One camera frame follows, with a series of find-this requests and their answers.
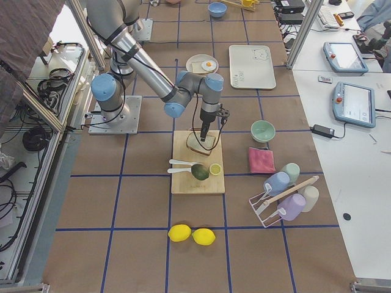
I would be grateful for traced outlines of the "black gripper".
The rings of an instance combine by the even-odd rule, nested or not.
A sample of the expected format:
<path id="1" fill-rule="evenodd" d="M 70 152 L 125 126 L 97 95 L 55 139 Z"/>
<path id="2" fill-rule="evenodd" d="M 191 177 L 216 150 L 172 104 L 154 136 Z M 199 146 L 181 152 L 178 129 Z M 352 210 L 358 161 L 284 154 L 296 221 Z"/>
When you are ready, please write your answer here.
<path id="1" fill-rule="evenodd" d="M 207 112 L 205 110 L 200 111 L 200 119 L 202 120 L 202 127 L 200 131 L 200 140 L 205 141 L 209 131 L 210 124 L 216 119 L 216 112 Z"/>

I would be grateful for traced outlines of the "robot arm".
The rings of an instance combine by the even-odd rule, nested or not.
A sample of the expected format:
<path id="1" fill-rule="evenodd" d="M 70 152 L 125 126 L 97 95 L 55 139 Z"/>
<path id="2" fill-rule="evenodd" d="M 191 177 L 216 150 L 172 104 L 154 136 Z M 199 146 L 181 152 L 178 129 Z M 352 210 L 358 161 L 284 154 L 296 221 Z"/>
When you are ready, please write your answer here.
<path id="1" fill-rule="evenodd" d="M 194 95 L 202 96 L 200 139 L 204 141 L 216 117 L 225 124 L 229 116 L 229 111 L 219 102 L 224 79 L 217 73 L 201 76 L 181 71 L 176 83 L 172 83 L 133 37 L 133 30 L 140 22 L 141 4 L 141 1 L 88 1 L 87 23 L 97 37 L 114 50 L 113 72 L 130 69 L 137 73 L 161 98 L 168 116 L 180 117 Z"/>

